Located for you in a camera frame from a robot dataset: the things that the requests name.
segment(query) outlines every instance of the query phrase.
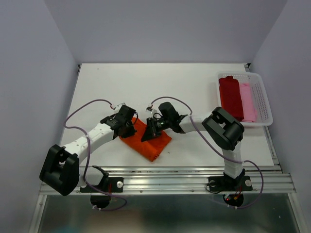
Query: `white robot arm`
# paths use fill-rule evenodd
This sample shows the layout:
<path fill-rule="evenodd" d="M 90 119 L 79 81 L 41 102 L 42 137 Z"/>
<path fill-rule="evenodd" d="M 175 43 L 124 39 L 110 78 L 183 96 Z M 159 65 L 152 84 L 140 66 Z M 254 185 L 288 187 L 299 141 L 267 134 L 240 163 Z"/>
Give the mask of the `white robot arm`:
<path fill-rule="evenodd" d="M 86 185 L 83 179 L 84 169 L 80 168 L 80 164 L 87 157 L 87 150 L 92 150 L 92 153 L 118 136 L 126 138 L 136 132 L 132 123 L 132 117 L 136 113 L 134 109 L 120 104 L 114 111 L 114 115 L 102 119 L 87 136 L 82 136 L 62 147 L 52 146 L 40 172 L 40 180 L 63 196 L 68 195 L 75 187 Z M 87 146 L 87 138 L 90 139 L 90 148 Z M 93 166 L 89 168 L 86 179 L 91 185 L 98 185 L 105 175 L 107 175 L 105 171 Z"/>
<path fill-rule="evenodd" d="M 215 182 L 210 184 L 210 189 L 219 191 L 234 191 L 243 187 L 244 191 L 252 187 L 244 187 L 244 182 L 249 177 L 245 176 L 241 158 L 241 140 L 244 127 L 232 115 L 221 107 L 215 108 L 209 114 L 201 116 L 179 115 L 169 102 L 159 105 L 160 118 L 155 115 L 147 119 L 146 131 L 142 141 L 152 140 L 161 135 L 161 131 L 171 128 L 175 133 L 189 133 L 193 131 L 207 131 L 216 144 L 222 149 L 220 154 L 225 161 L 223 177 L 210 177 Z"/>

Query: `gray wall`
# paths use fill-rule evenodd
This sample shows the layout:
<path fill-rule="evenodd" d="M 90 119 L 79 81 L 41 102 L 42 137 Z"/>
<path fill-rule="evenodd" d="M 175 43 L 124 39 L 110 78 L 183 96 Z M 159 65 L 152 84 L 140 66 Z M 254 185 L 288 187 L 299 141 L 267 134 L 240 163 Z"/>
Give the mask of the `gray wall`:
<path fill-rule="evenodd" d="M 290 0 L 258 51 L 252 72 L 264 81 L 274 122 L 272 140 L 293 176 L 311 223 L 311 1 Z"/>
<path fill-rule="evenodd" d="M 77 65 L 42 0 L 2 1 L 0 32 L 0 232 L 27 232 Z"/>
<path fill-rule="evenodd" d="M 286 0 L 45 0 L 81 62 L 251 62 Z"/>

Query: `white tabletop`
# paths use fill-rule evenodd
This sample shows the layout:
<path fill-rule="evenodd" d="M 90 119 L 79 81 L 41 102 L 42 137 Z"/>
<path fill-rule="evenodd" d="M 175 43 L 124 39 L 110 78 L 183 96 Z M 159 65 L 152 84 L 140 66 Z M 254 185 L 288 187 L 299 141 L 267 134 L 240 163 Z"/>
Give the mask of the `white tabletop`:
<path fill-rule="evenodd" d="M 194 115 L 208 113 L 218 106 L 216 73 L 220 71 L 245 69 L 243 64 L 82 64 L 69 113 L 93 99 L 107 99 L 115 105 L 125 102 L 136 109 L 145 122 L 146 107 L 160 96 L 183 100 L 193 109 Z M 188 110 L 174 100 L 159 100 L 155 106 L 165 101 L 170 101 L 179 114 L 188 114 Z M 89 131 L 112 113 L 108 104 L 97 102 L 80 111 L 68 125 Z M 177 134 L 170 130 L 167 133 L 173 139 L 153 162 L 116 138 L 93 152 L 90 164 L 119 167 L 224 165 L 224 160 L 198 133 Z M 221 151 L 208 133 L 203 133 Z M 61 145 L 81 135 L 77 130 L 65 130 Z M 245 128 L 241 154 L 243 160 L 252 160 L 259 166 L 274 165 L 262 127 Z"/>

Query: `folded orange towel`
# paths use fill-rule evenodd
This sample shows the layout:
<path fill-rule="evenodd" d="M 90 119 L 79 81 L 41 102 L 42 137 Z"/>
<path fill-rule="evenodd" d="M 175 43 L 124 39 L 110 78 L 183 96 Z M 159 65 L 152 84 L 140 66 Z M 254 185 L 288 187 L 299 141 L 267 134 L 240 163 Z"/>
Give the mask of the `folded orange towel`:
<path fill-rule="evenodd" d="M 138 119 L 134 127 L 137 130 L 135 135 L 128 138 L 120 137 L 120 139 L 151 162 L 159 157 L 163 149 L 172 139 L 164 131 L 162 131 L 162 135 L 160 137 L 141 142 L 140 140 L 145 132 L 146 125 Z"/>

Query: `red cloth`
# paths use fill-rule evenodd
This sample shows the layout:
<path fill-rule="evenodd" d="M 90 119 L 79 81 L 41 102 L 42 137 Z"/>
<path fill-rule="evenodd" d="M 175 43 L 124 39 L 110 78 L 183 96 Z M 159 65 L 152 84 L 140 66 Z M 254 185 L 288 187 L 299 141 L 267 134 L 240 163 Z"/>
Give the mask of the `red cloth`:
<path fill-rule="evenodd" d="M 146 125 L 138 119 L 134 127 L 137 132 L 133 136 L 127 138 L 120 137 L 120 139 L 151 162 L 159 157 L 163 149 L 172 139 L 162 131 L 160 137 L 141 142 L 140 140 L 145 132 Z"/>
<path fill-rule="evenodd" d="M 219 91 L 222 107 L 229 112 L 236 120 L 244 119 L 242 99 L 240 95 L 239 81 L 233 76 L 219 79 Z"/>

